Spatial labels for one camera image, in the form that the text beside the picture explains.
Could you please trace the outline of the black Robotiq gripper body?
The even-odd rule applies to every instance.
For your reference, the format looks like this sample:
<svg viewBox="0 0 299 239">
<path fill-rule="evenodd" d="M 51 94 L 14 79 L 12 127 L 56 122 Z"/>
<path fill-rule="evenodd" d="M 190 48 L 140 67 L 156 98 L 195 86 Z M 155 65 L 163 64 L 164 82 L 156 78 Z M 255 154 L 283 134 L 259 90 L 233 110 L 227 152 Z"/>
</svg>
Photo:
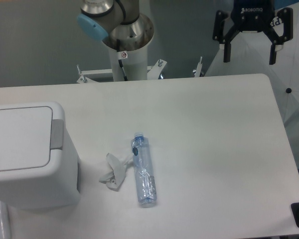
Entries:
<svg viewBox="0 0 299 239">
<path fill-rule="evenodd" d="M 273 0 L 235 0 L 231 19 L 239 32 L 261 32 L 275 16 Z"/>
</svg>

